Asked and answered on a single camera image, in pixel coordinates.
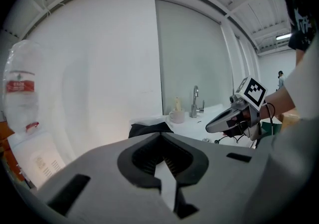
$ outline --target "black t-shirt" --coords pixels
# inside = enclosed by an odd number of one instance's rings
[[[285,1],[292,28],[288,46],[306,51],[318,28],[318,0]]]

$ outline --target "ceiling light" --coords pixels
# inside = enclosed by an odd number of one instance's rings
[[[276,37],[276,40],[282,40],[291,37],[291,34],[279,35]]]

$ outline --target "faucet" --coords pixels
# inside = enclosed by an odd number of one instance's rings
[[[205,101],[203,100],[203,107],[197,109],[196,98],[198,98],[198,86],[194,87],[193,104],[191,105],[191,112],[190,112],[190,117],[191,118],[196,118],[198,112],[199,113],[204,113]]]

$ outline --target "white cup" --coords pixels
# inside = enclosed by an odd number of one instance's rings
[[[181,111],[174,109],[169,113],[169,118],[174,123],[183,123],[185,121],[185,111],[183,109]]]

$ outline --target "plastic water bottle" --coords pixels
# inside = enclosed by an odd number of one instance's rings
[[[38,45],[29,40],[15,44],[3,75],[3,106],[9,127],[15,133],[30,133],[38,125],[38,95],[35,75],[41,60]]]

